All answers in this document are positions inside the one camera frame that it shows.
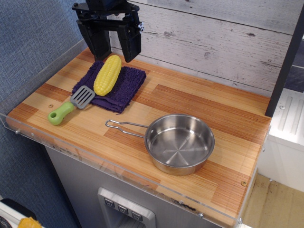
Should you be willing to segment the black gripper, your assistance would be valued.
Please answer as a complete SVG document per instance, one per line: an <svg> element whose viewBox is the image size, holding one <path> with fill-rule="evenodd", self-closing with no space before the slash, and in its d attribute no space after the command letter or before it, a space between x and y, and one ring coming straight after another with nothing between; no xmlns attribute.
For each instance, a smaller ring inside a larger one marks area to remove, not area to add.
<svg viewBox="0 0 304 228"><path fill-rule="evenodd" d="M78 27L95 61L111 54L108 31L116 31L124 59L131 62L141 53L141 33L144 25L139 20L137 5L126 0L87 0L74 3Z"/></svg>

